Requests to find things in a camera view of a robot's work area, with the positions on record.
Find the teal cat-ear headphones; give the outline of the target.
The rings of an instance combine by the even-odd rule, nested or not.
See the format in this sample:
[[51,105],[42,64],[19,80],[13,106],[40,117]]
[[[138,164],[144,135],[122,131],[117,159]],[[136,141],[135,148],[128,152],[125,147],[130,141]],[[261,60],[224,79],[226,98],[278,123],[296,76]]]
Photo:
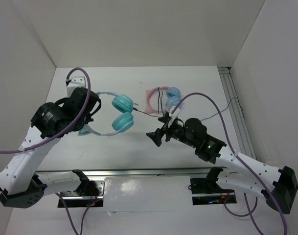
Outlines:
[[78,136],[96,135],[111,137],[123,133],[134,125],[133,110],[136,103],[125,94],[116,92],[97,92],[102,101],[102,108],[93,117],[94,121],[84,125]]

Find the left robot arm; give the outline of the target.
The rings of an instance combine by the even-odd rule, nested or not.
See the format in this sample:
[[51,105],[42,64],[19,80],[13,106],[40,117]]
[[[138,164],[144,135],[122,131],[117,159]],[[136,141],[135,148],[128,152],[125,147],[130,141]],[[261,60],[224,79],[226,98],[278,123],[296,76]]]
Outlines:
[[[86,195],[96,184],[79,169],[66,173],[37,173],[37,169],[61,136],[51,137],[66,129],[81,130],[101,108],[101,100],[86,88],[76,88],[69,98],[40,106],[33,118],[18,153],[0,173],[0,202],[9,208],[29,208],[43,196],[63,191]],[[70,129],[67,126],[79,117]]]

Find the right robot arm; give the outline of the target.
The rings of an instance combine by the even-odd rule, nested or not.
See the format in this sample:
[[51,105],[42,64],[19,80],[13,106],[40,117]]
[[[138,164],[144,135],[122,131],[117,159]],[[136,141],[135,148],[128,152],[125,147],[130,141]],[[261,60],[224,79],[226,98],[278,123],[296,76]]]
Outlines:
[[197,118],[182,122],[169,114],[159,118],[161,128],[146,133],[156,146],[175,139],[194,149],[195,155],[214,164],[206,177],[206,188],[211,192],[233,189],[249,193],[266,201],[266,204],[283,214],[291,212],[298,181],[295,171],[284,166],[278,168],[237,151],[223,141],[209,135],[207,128]]

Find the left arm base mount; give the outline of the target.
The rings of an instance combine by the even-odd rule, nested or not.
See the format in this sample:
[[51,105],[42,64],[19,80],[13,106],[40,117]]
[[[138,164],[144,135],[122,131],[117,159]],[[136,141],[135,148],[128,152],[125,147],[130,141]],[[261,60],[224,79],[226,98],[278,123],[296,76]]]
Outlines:
[[104,204],[105,178],[92,177],[91,185],[84,192],[63,191],[60,196],[64,199],[68,208],[101,208]]

